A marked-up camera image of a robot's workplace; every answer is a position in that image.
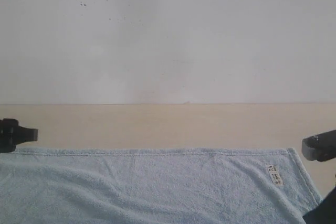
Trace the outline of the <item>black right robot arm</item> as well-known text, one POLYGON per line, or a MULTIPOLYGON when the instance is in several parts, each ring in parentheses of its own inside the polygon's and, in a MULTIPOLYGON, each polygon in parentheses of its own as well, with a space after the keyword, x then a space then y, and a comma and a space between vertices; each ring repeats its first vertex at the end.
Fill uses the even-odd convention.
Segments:
POLYGON ((312 211, 303 216, 305 223, 310 224, 336 224, 335 221, 335 188, 312 211))

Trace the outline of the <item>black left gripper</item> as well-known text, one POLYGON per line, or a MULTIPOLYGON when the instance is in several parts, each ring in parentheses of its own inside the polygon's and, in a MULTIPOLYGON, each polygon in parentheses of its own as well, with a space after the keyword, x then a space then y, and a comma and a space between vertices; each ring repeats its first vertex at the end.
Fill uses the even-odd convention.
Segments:
POLYGON ((17 126, 19 122, 16 119, 1 120, 1 153, 11 153, 19 144, 38 141, 38 129, 17 126))

